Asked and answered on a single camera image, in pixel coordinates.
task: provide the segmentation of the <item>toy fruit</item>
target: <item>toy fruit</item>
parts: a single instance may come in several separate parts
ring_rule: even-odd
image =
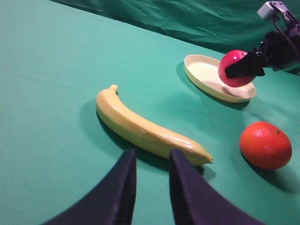
[[[240,150],[250,163],[266,170],[285,166],[292,157],[292,146],[287,135],[263,121],[253,123],[243,131]]]
[[[231,64],[239,61],[242,59],[247,52],[241,50],[233,50],[227,53],[220,61],[218,67],[218,74],[221,81],[227,84],[230,87],[238,88],[249,84],[251,81],[256,78],[256,76],[243,76],[243,77],[236,77],[236,78],[228,78],[225,72],[225,69],[230,66]]]
[[[128,109],[120,100],[117,85],[100,91],[96,109],[101,120],[115,133],[136,146],[170,157],[171,149],[180,149],[193,165],[212,163],[212,155],[198,142],[152,123]]]

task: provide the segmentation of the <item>green backdrop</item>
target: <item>green backdrop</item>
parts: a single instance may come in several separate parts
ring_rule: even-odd
[[[247,52],[259,46],[265,33],[275,29],[272,21],[264,21],[257,14],[263,0],[54,1],[221,53],[233,49]],[[284,3],[300,18],[300,1],[285,0]],[[297,73],[300,67],[288,71]]]

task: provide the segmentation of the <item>green tablecloth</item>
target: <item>green tablecloth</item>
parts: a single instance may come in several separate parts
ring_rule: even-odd
[[[89,192],[133,146],[99,123],[95,97],[111,84],[143,117],[197,140],[214,156],[205,179],[272,225],[300,221],[300,77],[266,70],[248,104],[218,101],[183,71],[189,54],[222,54],[50,1],[0,1],[0,224],[35,225]],[[275,172],[240,154],[258,120],[290,137]],[[174,224],[168,161],[138,150],[134,225]]]

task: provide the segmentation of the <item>cable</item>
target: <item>cable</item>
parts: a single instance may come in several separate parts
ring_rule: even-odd
[[[300,61],[300,56],[299,56],[298,50],[296,49],[296,47],[294,46],[294,44],[291,42],[291,40],[287,37],[287,35],[280,29],[280,27],[278,26],[278,23],[277,23],[278,20],[279,20],[279,17],[275,15],[273,17],[274,26],[285,37],[285,39],[287,40],[287,42],[291,45],[292,49],[294,50],[294,53],[296,54],[296,56],[298,58],[298,61]]]

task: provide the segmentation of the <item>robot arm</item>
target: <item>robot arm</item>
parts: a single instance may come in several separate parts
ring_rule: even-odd
[[[264,76],[263,68],[282,70],[300,62],[300,23],[281,1],[267,1],[257,12],[262,19],[273,18],[276,30],[265,35],[259,49],[253,48],[238,62],[225,69],[228,78]],[[287,29],[282,31],[277,21],[282,15]]]

